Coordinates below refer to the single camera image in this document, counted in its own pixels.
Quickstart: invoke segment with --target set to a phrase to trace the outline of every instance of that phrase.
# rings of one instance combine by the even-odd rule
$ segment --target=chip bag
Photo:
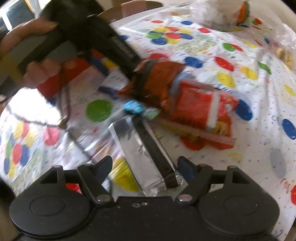
[[[185,64],[172,61],[158,59],[143,61],[137,74],[118,92],[118,95],[169,112],[171,84],[184,68]]]

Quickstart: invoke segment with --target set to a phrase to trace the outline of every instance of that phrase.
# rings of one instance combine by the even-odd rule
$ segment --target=colorful polka dot tablecloth
[[[271,52],[272,27],[250,17],[235,32],[218,32],[166,9],[118,29],[144,58],[185,63],[196,81],[240,99],[233,115],[233,149],[188,145],[154,126],[172,160],[185,156],[215,169],[236,165],[269,192],[280,206],[274,235],[284,240],[296,215],[296,76]]]
[[[284,240],[296,216],[296,76],[269,50],[271,26],[249,17],[233,33],[218,32],[193,23],[184,9],[166,9],[117,31],[141,57],[185,63],[185,71],[196,81],[239,98],[232,117],[237,138],[232,149],[206,146],[200,150],[172,132],[152,128],[175,163],[185,156],[195,164],[206,163],[215,169],[236,165],[246,172],[278,202],[281,212],[274,235]],[[127,79],[111,61],[102,62],[110,70],[106,79],[90,67],[69,83],[72,112],[68,126],[93,162],[112,156],[113,190],[139,195],[107,128],[122,111],[124,101],[98,91],[104,82],[121,89]],[[21,90],[10,106],[27,120],[57,124],[60,119],[57,109],[36,90]],[[63,103],[62,108],[66,113],[68,106]],[[53,165],[72,169],[89,161],[64,130],[24,123],[7,109],[0,126],[0,176],[16,194]]]

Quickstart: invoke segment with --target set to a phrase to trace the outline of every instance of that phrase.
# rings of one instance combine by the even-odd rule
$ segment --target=snack bag
[[[119,96],[143,102],[169,112],[169,89],[173,80],[185,68],[185,64],[152,59],[140,64],[139,70],[130,83],[118,92]]]
[[[232,94],[210,85],[182,80],[172,115],[162,114],[156,122],[188,142],[210,145],[220,150],[233,148],[231,112],[238,105]]]

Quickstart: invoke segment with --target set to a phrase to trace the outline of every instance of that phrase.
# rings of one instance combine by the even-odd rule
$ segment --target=red snack bag
[[[170,120],[216,134],[231,136],[229,116],[238,99],[225,91],[183,80]]]
[[[142,62],[137,74],[118,95],[169,112],[169,89],[172,81],[184,68],[185,64],[166,60],[152,59]]]

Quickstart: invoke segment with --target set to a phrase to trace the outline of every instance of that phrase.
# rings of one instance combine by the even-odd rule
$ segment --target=yellow polka dot
[[[217,78],[218,78],[218,81],[221,84],[225,85],[226,87],[229,87],[229,88],[236,87],[234,80],[232,79],[231,75],[229,75],[229,74],[218,73]]]
[[[190,29],[179,29],[179,33],[181,34],[191,34],[191,30]]]
[[[258,76],[257,76],[257,74],[255,73],[254,70],[251,70],[248,67],[241,67],[240,70],[250,80],[257,80],[258,79]]]
[[[24,128],[24,123],[18,122],[17,126],[15,127],[15,131],[13,132],[13,138],[15,140],[19,139],[22,136],[23,128]]]
[[[32,145],[34,144],[34,142],[35,142],[35,136],[36,136],[36,134],[33,131],[29,131],[29,133],[25,137],[25,139],[24,139],[25,145],[28,148],[31,148]]]
[[[249,47],[251,47],[252,49],[256,49],[257,47],[249,42],[245,42],[246,45],[248,45]]]
[[[15,164],[13,163],[12,159],[10,159],[10,169],[8,172],[8,176],[13,178],[15,176]]]
[[[244,31],[243,29],[240,29],[240,28],[238,28],[238,27],[235,27],[234,30],[235,30],[235,31],[239,31],[239,32],[243,32],[243,31]]]
[[[139,187],[124,158],[115,160],[115,167],[111,171],[113,181],[125,190],[137,192]]]
[[[157,28],[153,29],[153,31],[159,32],[159,33],[169,32],[169,30],[166,27],[157,27]]]
[[[180,39],[171,39],[168,37],[165,37],[165,39],[167,40],[168,44],[171,44],[171,45],[178,44],[180,42]]]
[[[105,59],[103,61],[103,64],[108,68],[108,69],[112,69],[117,67],[117,64],[115,64],[113,61],[109,60],[109,59]]]
[[[293,97],[295,97],[295,92],[287,85],[284,85],[284,89]]]

